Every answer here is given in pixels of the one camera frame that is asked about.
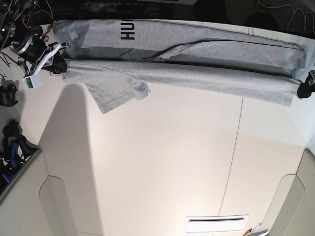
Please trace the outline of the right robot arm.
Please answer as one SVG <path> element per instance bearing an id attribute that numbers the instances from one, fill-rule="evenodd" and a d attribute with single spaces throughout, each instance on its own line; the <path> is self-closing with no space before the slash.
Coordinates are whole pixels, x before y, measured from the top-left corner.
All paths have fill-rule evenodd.
<path id="1" fill-rule="evenodd" d="M 53 74 L 65 73 L 67 65 L 60 50 L 67 43 L 46 44 L 49 40 L 54 17 L 53 8 L 46 1 L 48 11 L 42 9 L 37 0 L 2 0 L 0 2 L 0 54 L 5 63 L 9 58 L 21 67 L 25 76 L 34 75 L 38 70 Z M 46 31 L 42 26 L 28 26 L 26 19 L 36 15 L 36 10 L 45 13 L 51 20 Z"/>

